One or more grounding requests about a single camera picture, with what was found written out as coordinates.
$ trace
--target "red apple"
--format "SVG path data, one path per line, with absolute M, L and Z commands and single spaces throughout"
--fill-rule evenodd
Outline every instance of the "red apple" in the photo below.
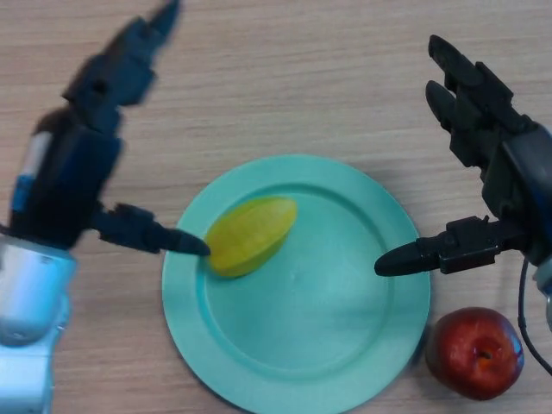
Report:
M 524 367 L 524 351 L 510 321 L 495 310 L 464 308 L 441 318 L 425 359 L 445 386 L 475 400 L 496 398 Z

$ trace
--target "robotic hand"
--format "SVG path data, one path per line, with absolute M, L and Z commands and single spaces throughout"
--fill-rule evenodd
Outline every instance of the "robotic hand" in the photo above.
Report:
M 483 199 L 498 220 L 472 216 L 447 223 L 440 235 L 384 254 L 375 271 L 454 273 L 492 264 L 496 255 L 516 249 L 537 267 L 534 279 L 546 296 L 552 329 L 552 136 L 511 107 L 513 93 L 483 63 L 473 65 L 434 35 L 429 50 L 445 73 L 445 87 L 430 81 L 428 104 L 451 134 L 450 150 L 464 166 L 480 168 Z
M 131 21 L 85 62 L 63 97 L 64 108 L 36 127 L 0 235 L 0 411 L 46 414 L 52 354 L 70 316 L 69 254 L 87 229 L 104 241 L 149 253 L 207 255 L 193 235 L 166 229 L 154 215 L 99 197 L 122 151 L 120 106 L 139 104 L 154 81 L 154 55 L 179 14 L 167 2 L 147 22 Z

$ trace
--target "cable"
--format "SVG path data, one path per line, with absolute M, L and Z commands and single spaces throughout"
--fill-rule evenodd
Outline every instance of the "cable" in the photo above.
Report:
M 538 353 L 533 345 L 533 342 L 527 334 L 527 322 L 525 321 L 525 280 L 527 280 L 527 268 L 529 267 L 529 261 L 524 259 L 524 265 L 521 268 L 521 275 L 519 277 L 519 297 L 517 298 L 517 325 L 521 332 L 521 336 L 525 341 L 525 345 L 531 354 L 535 357 L 536 361 L 546 370 L 547 373 L 552 375 L 552 367 L 547 361 Z

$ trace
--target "wood grain surface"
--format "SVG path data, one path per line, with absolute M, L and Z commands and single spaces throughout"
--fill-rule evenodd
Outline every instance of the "wood grain surface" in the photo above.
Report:
M 156 4 L 0 1 L 2 221 L 35 122 L 62 103 L 85 57 Z M 377 179 L 423 235 L 483 216 L 478 172 L 449 152 L 425 103 L 426 82 L 442 81 L 427 54 L 429 36 L 485 61 L 516 92 L 520 111 L 552 124 L 551 22 L 550 0 L 190 0 L 147 105 L 126 112 L 127 150 L 105 202 L 138 204 L 175 224 L 230 168 L 300 152 Z M 55 354 L 53 414 L 239 412 L 203 388 L 173 347 L 160 301 L 161 256 L 93 234 L 75 254 L 74 315 Z M 436 273 L 431 320 L 482 305 L 515 324 L 520 267 L 512 253 L 491 267 Z M 536 345 L 552 359 L 543 297 L 532 282 L 527 314 Z M 507 394 L 473 403 L 439 386 L 418 362 L 354 413 L 549 414 L 551 386 L 528 355 Z

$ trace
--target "plate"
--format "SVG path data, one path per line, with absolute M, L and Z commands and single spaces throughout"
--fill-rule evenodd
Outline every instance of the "plate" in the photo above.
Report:
M 239 279 L 168 253 L 166 322 L 191 370 L 216 394 L 260 414 L 337 414 L 376 396 L 407 366 L 430 309 L 430 276 L 383 278 L 384 252 L 418 237 L 399 203 L 334 160 L 281 155 L 208 185 L 179 220 L 205 235 L 250 198 L 298 203 L 284 246 Z

